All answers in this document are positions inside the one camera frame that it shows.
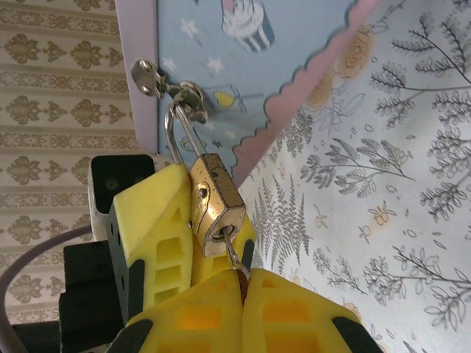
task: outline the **black plastic part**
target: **black plastic part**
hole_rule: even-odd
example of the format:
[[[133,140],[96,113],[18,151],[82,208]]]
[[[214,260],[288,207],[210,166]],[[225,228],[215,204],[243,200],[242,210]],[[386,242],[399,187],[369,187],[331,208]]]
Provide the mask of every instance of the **black plastic part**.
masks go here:
[[[149,319],[129,325],[119,333],[107,353],[139,353],[153,325]]]
[[[13,325],[28,353],[60,353],[59,321]]]
[[[146,263],[143,260],[136,260],[131,267],[127,267],[123,246],[121,245],[119,225],[116,220],[116,211],[113,205],[110,210],[107,236],[111,259],[113,261],[114,277],[118,290],[121,314],[123,322],[126,324],[134,315],[142,311],[144,304],[144,274]]]
[[[64,248],[65,290],[100,283],[114,278],[107,241]]]
[[[244,265],[247,270],[252,266],[253,252],[255,250],[255,243],[253,240],[249,239],[245,242],[244,253],[242,254],[242,265]]]
[[[333,318],[332,322],[352,353],[383,353],[368,331],[358,322],[344,317]]]
[[[108,214],[115,195],[155,173],[154,160],[146,154],[97,156],[91,173],[96,209]]]
[[[64,248],[65,293],[59,298],[62,353],[111,342],[124,327],[107,241]]]

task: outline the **yellow block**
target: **yellow block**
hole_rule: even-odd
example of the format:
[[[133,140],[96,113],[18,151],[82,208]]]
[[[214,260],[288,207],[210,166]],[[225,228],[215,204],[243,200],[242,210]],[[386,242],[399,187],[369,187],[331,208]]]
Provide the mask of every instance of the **yellow block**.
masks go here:
[[[223,271],[135,316],[153,326],[140,353],[240,353],[242,301],[237,274]]]
[[[269,271],[254,268],[242,315],[243,353],[350,353],[332,322],[350,310]]]
[[[127,267],[146,264],[144,309],[190,288],[190,195],[185,166],[173,164],[113,200]]]
[[[244,224],[242,225],[241,231],[235,237],[233,241],[235,252],[239,259],[242,261],[242,255],[244,254],[245,242],[252,240],[255,242],[255,231],[252,228],[249,216],[245,215]],[[229,268],[229,260],[227,254],[218,257],[204,257],[201,246],[196,236],[193,238],[193,269],[191,273],[191,285],[197,285],[205,281],[206,279],[214,276],[215,274],[227,270]]]

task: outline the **padlock shackle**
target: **padlock shackle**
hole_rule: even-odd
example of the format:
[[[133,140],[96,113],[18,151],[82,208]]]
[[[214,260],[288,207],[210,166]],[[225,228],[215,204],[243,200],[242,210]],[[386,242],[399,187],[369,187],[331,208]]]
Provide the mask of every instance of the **padlock shackle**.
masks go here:
[[[174,117],[177,116],[178,120],[185,130],[185,134],[190,141],[191,146],[193,147],[196,156],[199,157],[205,153],[204,149],[201,148],[201,140],[199,139],[198,134],[194,131],[193,124],[191,123],[189,117],[186,115],[184,109],[179,104],[170,104],[170,107],[167,109],[165,114],[165,133],[167,144],[169,145],[169,150],[171,157],[176,163],[183,163],[183,158],[178,149],[177,141],[175,140],[174,134]]]

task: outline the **pink scalloped border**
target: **pink scalloped border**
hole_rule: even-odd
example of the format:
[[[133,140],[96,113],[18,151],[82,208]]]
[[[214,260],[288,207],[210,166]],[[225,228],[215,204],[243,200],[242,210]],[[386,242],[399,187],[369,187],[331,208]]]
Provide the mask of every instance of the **pink scalloped border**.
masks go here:
[[[265,103],[265,112],[269,123],[265,129],[259,129],[255,136],[242,140],[233,149],[238,163],[233,167],[234,183],[240,186],[265,155],[276,137],[288,126],[302,103],[322,78],[324,72],[342,51],[346,43],[356,34],[357,29],[373,12],[379,0],[358,0],[348,15],[349,23],[330,40],[328,47],[312,57],[304,68],[297,70],[290,83],[283,86],[279,94],[269,97]]]

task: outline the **screw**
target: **screw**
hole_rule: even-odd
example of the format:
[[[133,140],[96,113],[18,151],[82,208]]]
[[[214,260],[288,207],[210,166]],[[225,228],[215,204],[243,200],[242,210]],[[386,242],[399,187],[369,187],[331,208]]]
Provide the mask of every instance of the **screw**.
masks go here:
[[[141,87],[141,92],[144,93],[146,96],[150,96],[152,94],[151,89],[146,86]]]
[[[199,196],[202,198],[205,198],[208,195],[208,189],[206,188],[201,188],[199,189]]]
[[[140,60],[139,65],[141,66],[142,69],[146,71],[151,71],[152,69],[151,65],[145,60]]]

